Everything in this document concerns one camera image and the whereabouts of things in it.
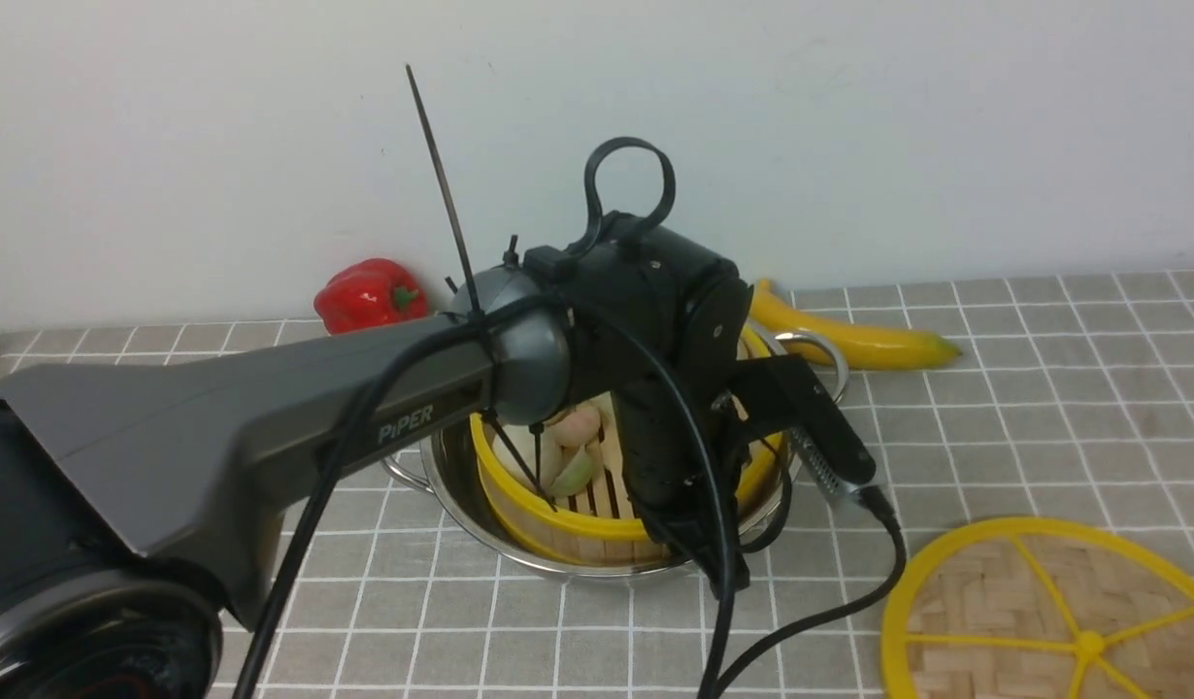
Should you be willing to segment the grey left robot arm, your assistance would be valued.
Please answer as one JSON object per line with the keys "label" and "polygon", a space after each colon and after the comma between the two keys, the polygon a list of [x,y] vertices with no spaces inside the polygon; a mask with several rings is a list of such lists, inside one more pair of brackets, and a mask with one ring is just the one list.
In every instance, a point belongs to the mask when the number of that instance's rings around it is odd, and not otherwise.
{"label": "grey left robot arm", "polygon": [[660,221],[507,252],[416,321],[2,378],[0,698],[202,698],[219,611],[252,632],[246,698],[336,482],[472,415],[544,423],[602,394],[638,515],[703,568],[726,631],[745,439],[720,397],[751,292]]}

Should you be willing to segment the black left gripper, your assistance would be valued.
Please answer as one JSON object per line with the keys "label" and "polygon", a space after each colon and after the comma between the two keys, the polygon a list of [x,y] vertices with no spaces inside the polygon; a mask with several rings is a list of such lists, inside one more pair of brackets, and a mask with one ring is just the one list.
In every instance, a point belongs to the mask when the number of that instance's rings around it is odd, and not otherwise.
{"label": "black left gripper", "polygon": [[653,355],[616,390],[623,477],[651,540],[685,554],[716,597],[747,585],[736,488],[747,447],[733,376],[746,283],[709,278],[647,309],[638,336]]}

